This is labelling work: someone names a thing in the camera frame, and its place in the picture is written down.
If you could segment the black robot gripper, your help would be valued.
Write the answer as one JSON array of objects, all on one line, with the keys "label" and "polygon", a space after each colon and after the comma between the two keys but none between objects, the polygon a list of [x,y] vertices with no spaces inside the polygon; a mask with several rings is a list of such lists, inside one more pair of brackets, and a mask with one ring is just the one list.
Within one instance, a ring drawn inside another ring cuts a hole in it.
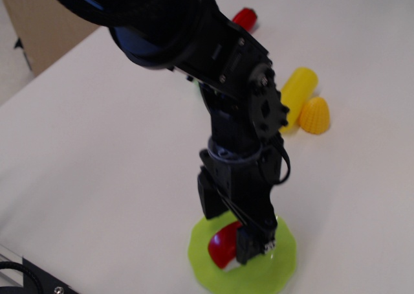
[{"label": "black robot gripper", "polygon": [[246,265],[275,249],[278,222],[270,192],[281,182],[281,152],[268,145],[247,158],[233,158],[205,149],[200,158],[197,182],[204,217],[211,220],[230,210],[243,224],[236,232],[236,260]]}]

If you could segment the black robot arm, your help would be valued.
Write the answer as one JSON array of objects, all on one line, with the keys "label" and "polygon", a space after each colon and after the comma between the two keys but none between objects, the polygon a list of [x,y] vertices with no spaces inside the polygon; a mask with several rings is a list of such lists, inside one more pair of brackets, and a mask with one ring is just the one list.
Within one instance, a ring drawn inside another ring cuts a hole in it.
[{"label": "black robot arm", "polygon": [[289,156],[268,51],[229,20],[215,0],[57,0],[109,29],[119,49],[149,69],[178,69],[199,82],[212,134],[201,151],[199,197],[207,219],[231,211],[241,226],[235,257],[246,264],[276,245],[270,192],[284,183]]}]

